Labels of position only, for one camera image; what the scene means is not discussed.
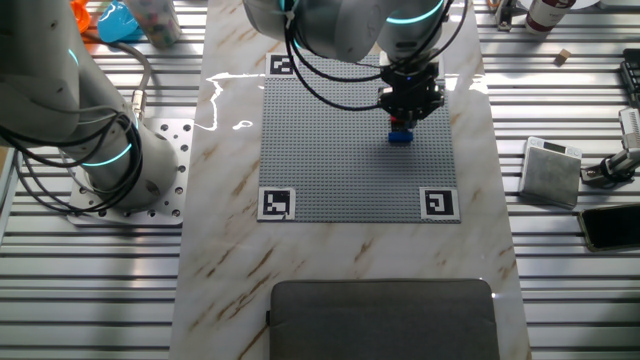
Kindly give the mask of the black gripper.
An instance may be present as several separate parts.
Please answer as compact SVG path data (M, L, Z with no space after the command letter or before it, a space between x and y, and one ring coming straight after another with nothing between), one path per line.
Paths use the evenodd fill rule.
M406 75L392 72L382 77L387 87L378 91L378 104L391 117L391 131L412 132L418 120L429 116L444 103L443 90L437 84L437 64Z

